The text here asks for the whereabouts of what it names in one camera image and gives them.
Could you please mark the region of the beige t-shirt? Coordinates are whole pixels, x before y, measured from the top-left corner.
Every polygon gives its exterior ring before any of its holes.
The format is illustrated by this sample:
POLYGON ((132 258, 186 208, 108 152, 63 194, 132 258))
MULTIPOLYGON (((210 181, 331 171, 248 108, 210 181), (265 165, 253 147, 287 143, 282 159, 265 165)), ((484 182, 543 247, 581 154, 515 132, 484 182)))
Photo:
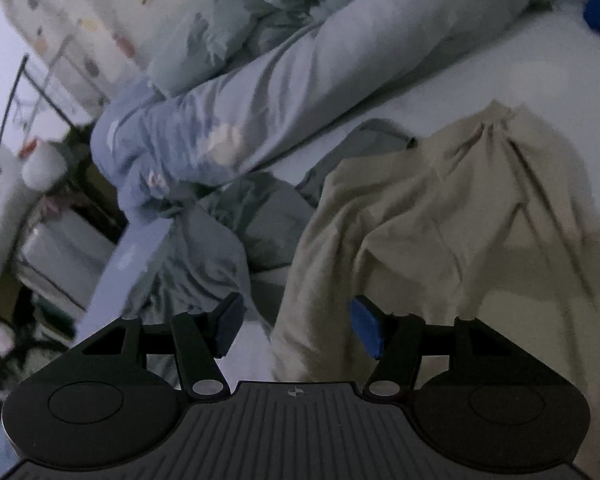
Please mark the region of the beige t-shirt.
POLYGON ((571 143, 492 103, 414 148, 340 162, 304 230, 271 336, 281 382, 362 382, 363 295, 431 324, 478 318, 575 384, 600 479, 600 216, 571 143))

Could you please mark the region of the grey-green garment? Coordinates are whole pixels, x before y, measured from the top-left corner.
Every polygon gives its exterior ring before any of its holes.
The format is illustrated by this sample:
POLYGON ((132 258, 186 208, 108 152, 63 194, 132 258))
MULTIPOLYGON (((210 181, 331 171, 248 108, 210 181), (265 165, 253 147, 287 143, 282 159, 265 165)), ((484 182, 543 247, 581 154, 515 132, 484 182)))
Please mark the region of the grey-green garment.
POLYGON ((171 206, 172 224, 122 313, 147 324, 216 310, 233 292, 265 332, 283 382, 365 382, 373 361, 353 333, 350 303, 364 292, 360 252, 379 163, 416 146, 394 122, 350 132, 303 180, 267 172, 171 206))

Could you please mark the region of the light blue patterned duvet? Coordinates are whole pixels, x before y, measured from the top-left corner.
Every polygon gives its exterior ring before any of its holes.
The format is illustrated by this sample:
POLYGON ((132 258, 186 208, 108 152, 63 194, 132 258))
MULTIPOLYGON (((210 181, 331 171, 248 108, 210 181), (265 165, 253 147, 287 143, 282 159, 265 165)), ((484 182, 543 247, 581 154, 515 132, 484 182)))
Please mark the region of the light blue patterned duvet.
POLYGON ((95 126, 94 162, 125 217, 151 222, 184 185, 227 184, 387 84, 482 46, 530 6, 570 1, 585 0, 353 0, 180 96, 133 81, 95 126))

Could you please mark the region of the black metal rack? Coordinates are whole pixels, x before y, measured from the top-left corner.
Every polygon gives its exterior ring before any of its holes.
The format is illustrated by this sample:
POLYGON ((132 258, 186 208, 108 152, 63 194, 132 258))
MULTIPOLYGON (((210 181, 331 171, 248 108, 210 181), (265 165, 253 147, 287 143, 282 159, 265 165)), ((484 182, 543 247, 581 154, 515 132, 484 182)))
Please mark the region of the black metal rack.
POLYGON ((29 61, 30 55, 25 53, 18 65, 15 79, 12 82, 12 88, 9 90, 0 125, 0 159, 7 121, 11 119, 13 122, 18 122, 18 124, 22 127, 24 137, 27 138, 30 136, 31 129, 34 125, 35 119, 38 117, 38 112, 40 111, 43 103, 45 103, 46 106, 55 113, 55 115, 68 127, 70 131, 76 128, 76 124, 73 122, 73 120, 62 110, 62 108, 50 97, 46 91, 47 82, 40 84, 30 73, 30 70, 28 69, 29 61), (33 100, 23 100, 18 96, 18 89, 21 81, 24 81, 32 90, 35 91, 35 98, 33 100))

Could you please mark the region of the white patterned curtain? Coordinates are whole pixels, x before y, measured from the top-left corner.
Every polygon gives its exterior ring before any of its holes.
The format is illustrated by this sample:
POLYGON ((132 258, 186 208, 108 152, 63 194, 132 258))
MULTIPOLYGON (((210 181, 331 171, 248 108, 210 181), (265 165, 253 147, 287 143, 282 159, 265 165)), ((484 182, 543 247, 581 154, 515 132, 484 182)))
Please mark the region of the white patterned curtain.
POLYGON ((146 70, 193 0, 0 0, 12 27, 92 116, 146 70))

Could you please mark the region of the teal green blanket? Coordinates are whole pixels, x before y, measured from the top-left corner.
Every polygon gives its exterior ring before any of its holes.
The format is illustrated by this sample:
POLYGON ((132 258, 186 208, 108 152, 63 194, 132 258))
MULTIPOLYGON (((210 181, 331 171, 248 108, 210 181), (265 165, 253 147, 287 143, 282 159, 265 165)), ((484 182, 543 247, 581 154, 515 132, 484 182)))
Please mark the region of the teal green blanket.
POLYGON ((352 0, 189 0, 166 21, 146 74, 173 98, 278 47, 352 0))

